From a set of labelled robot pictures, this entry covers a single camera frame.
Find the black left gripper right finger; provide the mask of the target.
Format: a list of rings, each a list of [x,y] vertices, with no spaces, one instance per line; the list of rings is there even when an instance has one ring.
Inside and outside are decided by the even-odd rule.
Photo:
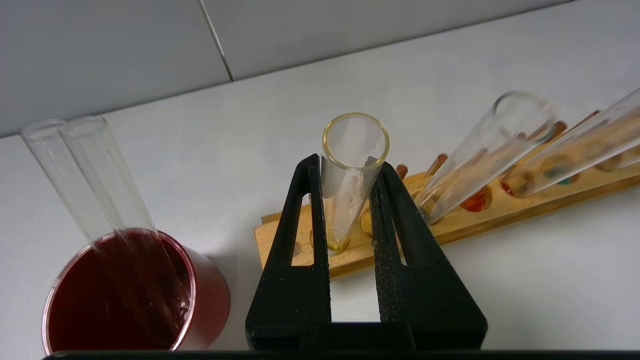
[[[371,193],[380,320],[417,350],[478,350],[489,324],[396,170],[382,164]]]

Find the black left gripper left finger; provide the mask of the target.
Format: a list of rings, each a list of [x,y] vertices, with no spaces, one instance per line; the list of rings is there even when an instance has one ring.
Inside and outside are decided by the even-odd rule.
[[[334,322],[320,157],[295,167],[265,267],[246,316],[247,343],[258,351],[413,351],[412,331],[400,310],[393,260],[398,259],[390,215],[384,212],[383,174],[372,201],[375,288],[379,322]],[[303,196],[311,195],[313,264],[293,266]]]

